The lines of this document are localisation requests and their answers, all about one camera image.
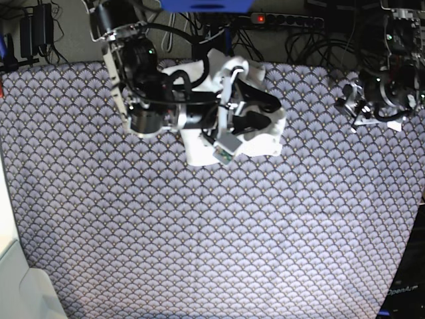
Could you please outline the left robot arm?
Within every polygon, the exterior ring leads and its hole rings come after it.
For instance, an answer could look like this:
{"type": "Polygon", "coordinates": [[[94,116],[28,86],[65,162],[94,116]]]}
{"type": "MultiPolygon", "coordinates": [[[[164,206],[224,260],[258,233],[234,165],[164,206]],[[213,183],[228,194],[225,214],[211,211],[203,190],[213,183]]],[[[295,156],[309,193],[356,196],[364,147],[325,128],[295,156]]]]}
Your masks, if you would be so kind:
{"type": "Polygon", "coordinates": [[[401,131],[424,108],[424,2],[380,1],[355,18],[352,40],[359,73],[335,108],[353,133],[375,124],[401,131]]]}

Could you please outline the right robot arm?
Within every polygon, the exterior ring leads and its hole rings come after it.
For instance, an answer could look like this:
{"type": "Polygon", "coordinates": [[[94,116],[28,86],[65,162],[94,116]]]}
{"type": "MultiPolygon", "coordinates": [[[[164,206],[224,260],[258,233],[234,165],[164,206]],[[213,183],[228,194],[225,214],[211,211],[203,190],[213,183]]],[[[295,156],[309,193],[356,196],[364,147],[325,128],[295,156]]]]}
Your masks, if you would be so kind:
{"type": "Polygon", "coordinates": [[[160,25],[141,16],[146,8],[140,1],[84,6],[127,133],[152,138],[179,132],[187,163],[195,167],[281,153],[286,111],[262,88],[261,64],[211,49],[195,62],[160,69],[146,35],[160,25]]]}

